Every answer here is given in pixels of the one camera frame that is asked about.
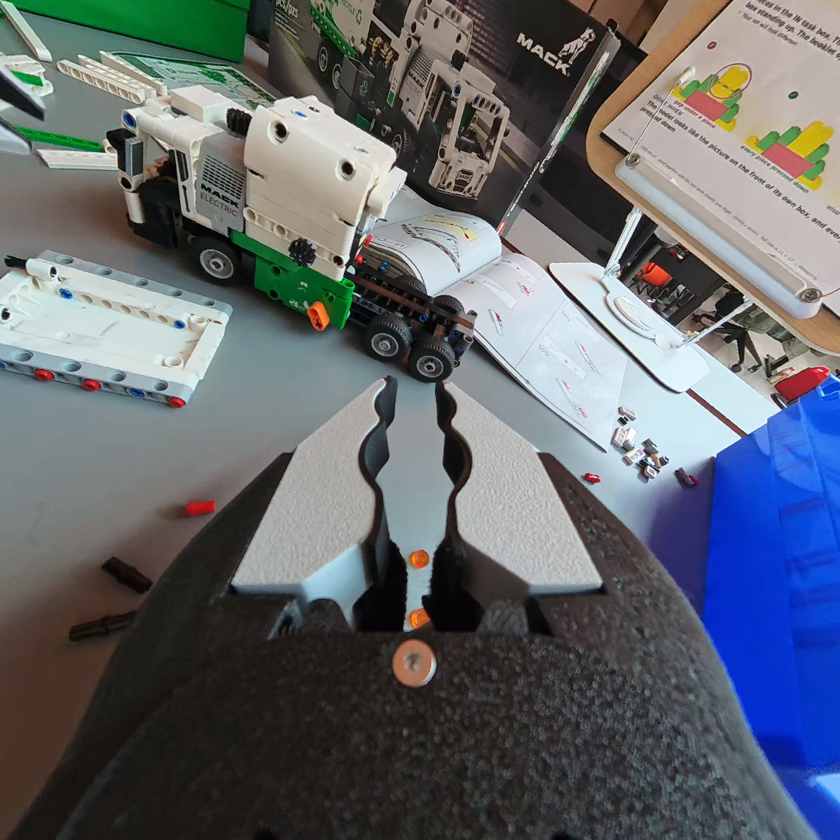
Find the printed instruction sheet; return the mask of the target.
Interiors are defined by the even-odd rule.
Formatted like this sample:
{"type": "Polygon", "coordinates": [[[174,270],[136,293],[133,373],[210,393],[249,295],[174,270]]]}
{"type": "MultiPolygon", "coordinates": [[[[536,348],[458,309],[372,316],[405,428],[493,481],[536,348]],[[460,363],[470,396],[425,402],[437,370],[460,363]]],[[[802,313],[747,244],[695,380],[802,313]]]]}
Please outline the printed instruction sheet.
{"type": "Polygon", "coordinates": [[[750,282],[838,306],[838,1],[730,2],[603,132],[616,176],[750,282]]]}

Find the green white sticker sheet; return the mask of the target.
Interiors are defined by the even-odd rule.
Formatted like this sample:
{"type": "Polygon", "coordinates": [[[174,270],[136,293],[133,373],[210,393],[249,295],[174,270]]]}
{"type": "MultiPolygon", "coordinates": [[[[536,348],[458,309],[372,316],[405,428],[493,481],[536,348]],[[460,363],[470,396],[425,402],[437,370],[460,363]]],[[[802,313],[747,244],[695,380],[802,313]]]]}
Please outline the green white sticker sheet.
{"type": "Polygon", "coordinates": [[[240,70],[225,64],[105,50],[100,51],[100,59],[103,65],[125,76],[148,78],[169,90],[202,85],[243,109],[254,110],[260,104],[269,106],[279,99],[240,70]]]}

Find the white green lego truck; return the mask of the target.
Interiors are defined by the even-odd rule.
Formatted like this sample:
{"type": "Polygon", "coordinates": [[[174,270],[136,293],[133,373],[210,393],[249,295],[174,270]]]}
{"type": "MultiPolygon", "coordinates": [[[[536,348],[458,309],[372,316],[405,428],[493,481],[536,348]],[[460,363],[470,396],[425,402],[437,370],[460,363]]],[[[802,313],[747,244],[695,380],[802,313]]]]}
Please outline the white green lego truck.
{"type": "Polygon", "coordinates": [[[394,150],[316,97],[249,112],[203,86],[122,111],[106,133],[132,231],[175,249],[219,287],[253,286],[312,327],[363,325],[362,347],[449,378],[476,315],[371,252],[374,222],[404,186],[394,150]]]}

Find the white grey lego panel assembly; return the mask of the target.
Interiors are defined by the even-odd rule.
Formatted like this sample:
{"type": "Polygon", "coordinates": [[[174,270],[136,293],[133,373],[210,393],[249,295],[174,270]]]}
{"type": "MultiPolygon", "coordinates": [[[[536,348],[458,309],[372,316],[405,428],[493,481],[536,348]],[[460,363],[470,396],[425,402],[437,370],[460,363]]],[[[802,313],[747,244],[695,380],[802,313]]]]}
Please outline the white grey lego panel assembly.
{"type": "Polygon", "coordinates": [[[53,250],[3,262],[1,369],[38,382],[184,407],[233,312],[217,298],[53,250]]]}

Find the blue plastic bin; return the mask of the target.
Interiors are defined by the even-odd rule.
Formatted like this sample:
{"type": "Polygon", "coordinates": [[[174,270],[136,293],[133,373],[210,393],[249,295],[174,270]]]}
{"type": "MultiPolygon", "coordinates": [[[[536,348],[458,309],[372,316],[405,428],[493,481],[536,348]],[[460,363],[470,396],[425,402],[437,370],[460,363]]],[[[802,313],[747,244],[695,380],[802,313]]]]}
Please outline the blue plastic bin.
{"type": "Polygon", "coordinates": [[[702,621],[752,735],[820,838],[838,838],[839,384],[715,462],[702,621]]]}

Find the black lego pin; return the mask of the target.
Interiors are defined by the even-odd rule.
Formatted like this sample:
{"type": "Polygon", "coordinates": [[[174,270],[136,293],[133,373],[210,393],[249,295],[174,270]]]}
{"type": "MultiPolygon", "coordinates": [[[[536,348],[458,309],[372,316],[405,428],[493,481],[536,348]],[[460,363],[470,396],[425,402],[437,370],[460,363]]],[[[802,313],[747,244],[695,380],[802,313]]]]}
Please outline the black lego pin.
{"type": "Polygon", "coordinates": [[[128,627],[136,615],[136,611],[110,614],[73,625],[68,631],[68,640],[72,643],[78,643],[88,639],[111,636],[128,627]]]}
{"type": "Polygon", "coordinates": [[[152,580],[136,567],[114,556],[101,564],[101,570],[120,585],[140,595],[147,593],[153,585],[152,580]]]}

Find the black lego set box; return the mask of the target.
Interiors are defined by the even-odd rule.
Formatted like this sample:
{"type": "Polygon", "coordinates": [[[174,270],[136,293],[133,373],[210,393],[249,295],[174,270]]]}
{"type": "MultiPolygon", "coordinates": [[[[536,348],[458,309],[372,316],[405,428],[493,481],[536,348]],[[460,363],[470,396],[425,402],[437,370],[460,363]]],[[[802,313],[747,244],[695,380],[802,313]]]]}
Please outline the black lego set box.
{"type": "Polygon", "coordinates": [[[269,79],[389,145],[428,201],[502,231],[618,47],[571,2],[277,1],[269,79]]]}

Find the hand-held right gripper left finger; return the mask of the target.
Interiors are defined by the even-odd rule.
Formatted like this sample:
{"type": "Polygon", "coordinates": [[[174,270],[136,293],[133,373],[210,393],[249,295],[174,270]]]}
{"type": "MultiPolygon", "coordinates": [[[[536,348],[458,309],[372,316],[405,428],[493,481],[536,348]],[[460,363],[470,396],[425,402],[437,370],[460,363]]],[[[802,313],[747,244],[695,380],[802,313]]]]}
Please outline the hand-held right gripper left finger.
{"type": "Polygon", "coordinates": [[[240,595],[335,602],[353,629],[390,561],[382,490],[397,383],[374,381],[293,451],[231,584],[240,595]]]}

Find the loose white lego beams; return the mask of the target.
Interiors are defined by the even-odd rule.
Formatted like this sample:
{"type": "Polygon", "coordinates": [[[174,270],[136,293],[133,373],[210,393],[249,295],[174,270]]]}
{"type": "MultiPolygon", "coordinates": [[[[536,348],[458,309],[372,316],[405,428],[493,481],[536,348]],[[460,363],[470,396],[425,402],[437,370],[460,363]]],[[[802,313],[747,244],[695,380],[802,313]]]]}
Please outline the loose white lego beams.
{"type": "MultiPolygon", "coordinates": [[[[45,98],[54,90],[51,81],[46,77],[45,63],[51,62],[53,57],[13,3],[2,2],[1,7],[2,18],[12,26],[28,50],[28,53],[22,56],[2,54],[1,66],[5,66],[18,79],[29,84],[31,90],[42,97],[45,103],[45,98]]],[[[143,104],[147,99],[165,91],[164,87],[157,86],[151,79],[125,76],[86,56],[79,56],[76,62],[61,59],[57,67],[61,74],[69,78],[82,81],[90,87],[132,104],[143,104]]],[[[2,110],[6,109],[17,110],[2,101],[2,110]]],[[[117,152],[109,140],[86,140],[73,135],[10,124],[30,139],[32,154],[51,169],[114,172],[118,167],[117,152]]]]}

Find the lego instruction booklet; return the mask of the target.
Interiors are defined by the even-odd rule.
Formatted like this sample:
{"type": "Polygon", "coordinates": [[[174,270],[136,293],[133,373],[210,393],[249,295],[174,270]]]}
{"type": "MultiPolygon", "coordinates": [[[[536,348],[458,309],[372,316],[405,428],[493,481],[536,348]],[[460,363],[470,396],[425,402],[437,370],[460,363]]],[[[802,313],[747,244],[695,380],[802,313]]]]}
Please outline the lego instruction booklet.
{"type": "Polygon", "coordinates": [[[365,252],[422,281],[429,295],[449,295],[475,311],[478,344],[541,403],[609,449],[627,357],[536,262],[504,252],[488,222],[405,186],[365,252]]]}

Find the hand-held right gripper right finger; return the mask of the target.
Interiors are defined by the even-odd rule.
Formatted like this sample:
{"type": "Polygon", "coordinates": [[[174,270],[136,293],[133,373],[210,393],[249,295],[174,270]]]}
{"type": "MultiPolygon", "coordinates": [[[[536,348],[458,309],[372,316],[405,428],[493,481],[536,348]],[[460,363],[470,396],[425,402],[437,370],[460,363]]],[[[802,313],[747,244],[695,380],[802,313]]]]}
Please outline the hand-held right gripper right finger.
{"type": "Polygon", "coordinates": [[[595,592],[602,577],[538,450],[452,382],[435,391],[444,434],[449,590],[467,595],[595,592]]]}

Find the black office chair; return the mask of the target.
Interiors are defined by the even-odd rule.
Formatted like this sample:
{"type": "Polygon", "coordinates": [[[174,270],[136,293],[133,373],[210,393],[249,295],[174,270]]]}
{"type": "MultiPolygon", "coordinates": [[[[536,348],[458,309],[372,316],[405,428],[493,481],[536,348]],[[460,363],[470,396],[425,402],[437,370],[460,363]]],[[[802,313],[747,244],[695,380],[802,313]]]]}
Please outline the black office chair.
{"type": "Polygon", "coordinates": [[[733,373],[740,373],[744,364],[746,352],[750,352],[757,362],[750,371],[755,372],[764,368],[766,375],[770,376],[772,370],[767,361],[762,361],[751,338],[751,333],[770,335],[780,325],[771,316],[756,305],[750,305],[740,312],[735,312],[746,298],[735,289],[727,291],[715,304],[715,322],[722,322],[723,326],[716,330],[723,336],[725,343],[734,341],[738,349],[738,360],[730,367],[733,373]]]}

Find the green box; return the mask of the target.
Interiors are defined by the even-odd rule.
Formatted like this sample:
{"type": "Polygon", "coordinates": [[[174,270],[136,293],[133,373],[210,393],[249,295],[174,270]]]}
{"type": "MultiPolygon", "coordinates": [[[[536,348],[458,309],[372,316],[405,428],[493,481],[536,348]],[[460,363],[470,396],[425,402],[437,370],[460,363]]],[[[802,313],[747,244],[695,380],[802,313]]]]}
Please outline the green box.
{"type": "Polygon", "coordinates": [[[239,62],[250,1],[14,1],[26,12],[239,62]]]}

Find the red plastic container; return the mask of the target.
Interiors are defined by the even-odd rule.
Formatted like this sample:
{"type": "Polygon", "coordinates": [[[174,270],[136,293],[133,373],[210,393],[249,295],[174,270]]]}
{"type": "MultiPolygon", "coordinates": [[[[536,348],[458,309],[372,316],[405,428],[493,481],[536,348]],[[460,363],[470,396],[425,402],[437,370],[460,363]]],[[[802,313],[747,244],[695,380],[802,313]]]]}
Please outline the red plastic container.
{"type": "Polygon", "coordinates": [[[831,373],[825,366],[813,366],[792,373],[774,384],[770,399],[777,407],[785,408],[814,391],[831,373]]]}

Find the pile of small grey tiles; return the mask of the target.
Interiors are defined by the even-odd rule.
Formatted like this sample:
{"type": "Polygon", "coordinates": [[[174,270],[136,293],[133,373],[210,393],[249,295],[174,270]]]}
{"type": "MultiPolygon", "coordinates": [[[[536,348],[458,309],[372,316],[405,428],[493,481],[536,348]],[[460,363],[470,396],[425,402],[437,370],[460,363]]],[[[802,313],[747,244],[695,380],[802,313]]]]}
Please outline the pile of small grey tiles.
{"type": "Polygon", "coordinates": [[[642,483],[649,484],[672,466],[673,461],[655,439],[638,431],[637,420],[637,412],[633,408],[619,403],[609,446],[618,453],[626,467],[636,471],[642,483]]]}

